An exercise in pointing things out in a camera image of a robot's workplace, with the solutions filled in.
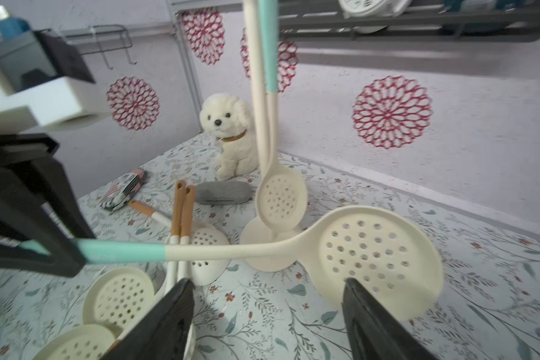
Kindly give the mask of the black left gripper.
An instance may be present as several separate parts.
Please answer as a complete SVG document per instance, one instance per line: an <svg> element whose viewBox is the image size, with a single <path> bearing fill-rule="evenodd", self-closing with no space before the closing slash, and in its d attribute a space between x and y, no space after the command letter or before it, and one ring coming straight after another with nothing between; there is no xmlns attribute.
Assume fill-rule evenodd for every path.
<svg viewBox="0 0 540 360"><path fill-rule="evenodd" d="M0 135L0 268L72 278L86 258L50 217L77 238L94 233L77 205L59 144L45 133Z"/></svg>

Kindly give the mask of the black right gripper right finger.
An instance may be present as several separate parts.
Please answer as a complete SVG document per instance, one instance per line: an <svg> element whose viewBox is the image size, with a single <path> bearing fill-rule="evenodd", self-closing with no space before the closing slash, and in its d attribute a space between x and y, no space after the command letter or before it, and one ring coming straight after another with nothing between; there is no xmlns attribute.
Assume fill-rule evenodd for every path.
<svg viewBox="0 0 540 360"><path fill-rule="evenodd" d="M437 359L353 277L341 308L353 359Z"/></svg>

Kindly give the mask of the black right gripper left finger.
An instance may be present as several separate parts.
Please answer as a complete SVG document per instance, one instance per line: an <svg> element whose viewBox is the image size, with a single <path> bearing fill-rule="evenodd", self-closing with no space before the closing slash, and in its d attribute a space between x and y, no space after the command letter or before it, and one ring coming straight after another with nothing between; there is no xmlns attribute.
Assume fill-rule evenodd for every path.
<svg viewBox="0 0 540 360"><path fill-rule="evenodd" d="M103 359L190 359L194 283L180 280Z"/></svg>

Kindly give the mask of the cream skimmer mint handle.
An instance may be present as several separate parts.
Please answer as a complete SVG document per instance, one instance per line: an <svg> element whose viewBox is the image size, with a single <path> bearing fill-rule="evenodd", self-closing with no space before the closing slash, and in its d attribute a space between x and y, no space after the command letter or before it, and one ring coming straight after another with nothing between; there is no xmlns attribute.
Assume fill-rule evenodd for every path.
<svg viewBox="0 0 540 360"><path fill-rule="evenodd" d="M94 264L126 263L126 244L139 243L71 241ZM221 254L227 260L294 257L333 305L343 301L345 280L355 278L398 321L423 315L444 287L441 258L432 241L394 212L364 205L331 210L292 238L231 244Z"/></svg>
<svg viewBox="0 0 540 360"><path fill-rule="evenodd" d="M308 189L302 175L278 160L278 3L258 2L265 71L270 157L256 193L259 217L276 233L296 228L305 214Z"/></svg>

